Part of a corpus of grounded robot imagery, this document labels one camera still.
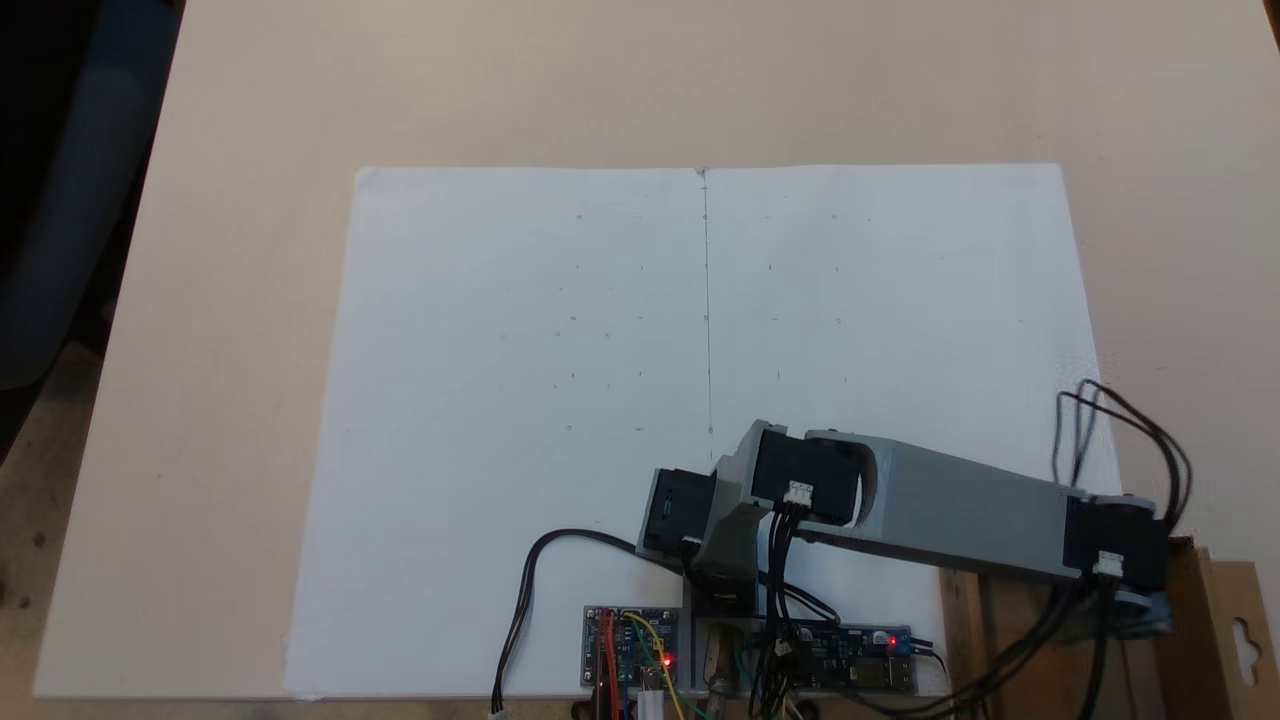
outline cable bundle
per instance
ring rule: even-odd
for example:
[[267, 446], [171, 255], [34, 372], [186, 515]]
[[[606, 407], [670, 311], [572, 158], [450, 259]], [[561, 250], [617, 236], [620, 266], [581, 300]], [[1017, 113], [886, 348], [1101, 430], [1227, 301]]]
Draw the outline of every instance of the cable bundle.
[[[1084, 397], [1084, 391], [1093, 388], [1092, 397]], [[1120, 406], [1124, 413], [1101, 405], [1100, 400], [1106, 397]], [[1137, 428], [1146, 434], [1161, 451], [1169, 468], [1170, 501], [1165, 511], [1164, 520], [1172, 530], [1187, 510], [1192, 491], [1192, 466], [1181, 446], [1164, 428], [1157, 425], [1151, 418], [1135, 409], [1129, 401], [1106, 386], [1092, 380], [1082, 380], [1076, 391], [1060, 392], [1057, 395], [1057, 423], [1053, 437], [1053, 478], [1059, 480], [1059, 452], [1061, 448], [1062, 430], [1062, 400], [1071, 398], [1076, 405], [1074, 443], [1071, 456], [1071, 487], [1079, 483], [1084, 457], [1088, 454], [1089, 442], [1093, 438], [1097, 423], [1097, 413], [1103, 413]], [[1089, 407], [1088, 419], [1082, 414], [1082, 406]], [[1111, 611], [1115, 602], [1116, 583], [1112, 578], [1092, 577], [1082, 578], [1068, 585], [1052, 588], [1050, 601], [1044, 611], [1027, 633], [1006, 647], [992, 661], [982, 675], [974, 678], [964, 687], [951, 694], [936, 698], [918, 707], [900, 708], [878, 705], [855, 689], [847, 688], [831, 678], [813, 656], [804, 643], [797, 642], [797, 624], [786, 611], [786, 603], [781, 600], [781, 589], [785, 587], [783, 573], [786, 569], [786, 552], [790, 548], [791, 533], [803, 519], [804, 510], [786, 506], [774, 515], [769, 528], [769, 580], [765, 583], [767, 616], [765, 647], [762, 648], [756, 662], [753, 682], [760, 693], [760, 702], [755, 703], [755, 696], [749, 707], [751, 717], [772, 720], [777, 716], [781, 703], [785, 701], [786, 688], [790, 678], [796, 674], [808, 674], [817, 678], [818, 684], [824, 689], [835, 691], [842, 697], [856, 702], [864, 707], [874, 710], [888, 717], [905, 717], [910, 720], [929, 720], [941, 717], [957, 717], [959, 714], [978, 716], [986, 714], [986, 701], [1012, 679], [1032, 657], [1039, 652], [1059, 632], [1073, 611], [1079, 609], [1088, 598], [1093, 598], [1096, 606], [1093, 611], [1097, 616], [1094, 629], [1094, 653], [1089, 671], [1089, 683], [1085, 700], [1080, 708], [1080, 717], [1088, 719], [1093, 715], [1097, 703], [1098, 691], [1102, 684], [1102, 675], [1106, 662], [1107, 632], [1111, 621]]]
[[[1093, 393], [1089, 397], [1084, 397], [1087, 388], [1093, 388]], [[1124, 411], [1103, 406], [1101, 404], [1103, 397], [1119, 405]], [[1169, 507], [1165, 509], [1165, 524], [1169, 525], [1169, 532], [1171, 533], [1183, 519], [1183, 512], [1187, 511], [1187, 502], [1192, 497], [1192, 462], [1187, 459], [1183, 447], [1178, 445], [1178, 441], [1172, 436], [1165, 432], [1151, 418], [1138, 411], [1119, 392], [1097, 380], [1083, 379], [1075, 386], [1075, 392], [1062, 391], [1057, 393], [1057, 414], [1053, 425], [1053, 482], [1062, 483], [1059, 474], [1057, 456], [1062, 445], [1062, 401], [1068, 398], [1075, 401], [1075, 439], [1073, 443], [1070, 486], [1074, 488], [1080, 483], [1080, 470], [1084, 465], [1084, 456], [1089, 451], [1089, 442], [1093, 439], [1093, 428], [1097, 423], [1098, 413], [1110, 415], [1138, 429], [1138, 432], [1156, 443], [1156, 448], [1160, 450], [1160, 455], [1169, 468]], [[1083, 421], [1083, 407], [1091, 409], [1087, 423]]]

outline orange wire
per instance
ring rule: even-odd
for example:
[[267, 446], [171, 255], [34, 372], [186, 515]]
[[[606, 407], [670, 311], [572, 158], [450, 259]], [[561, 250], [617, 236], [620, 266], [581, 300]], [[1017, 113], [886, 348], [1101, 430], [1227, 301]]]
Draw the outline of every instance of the orange wire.
[[618, 712], [618, 659], [613, 644], [613, 612], [605, 615], [609, 619], [608, 630], [604, 635], [605, 666], [609, 673], [609, 720], [622, 720]]

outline beige tabletop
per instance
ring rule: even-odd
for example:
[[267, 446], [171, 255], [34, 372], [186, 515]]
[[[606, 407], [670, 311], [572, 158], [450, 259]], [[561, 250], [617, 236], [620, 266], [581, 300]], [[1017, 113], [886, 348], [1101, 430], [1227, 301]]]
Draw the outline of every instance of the beige tabletop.
[[283, 693], [357, 168], [1021, 161], [1062, 165], [1106, 379], [1196, 461], [1187, 529], [1275, 611], [1261, 0], [192, 0], [36, 692]]

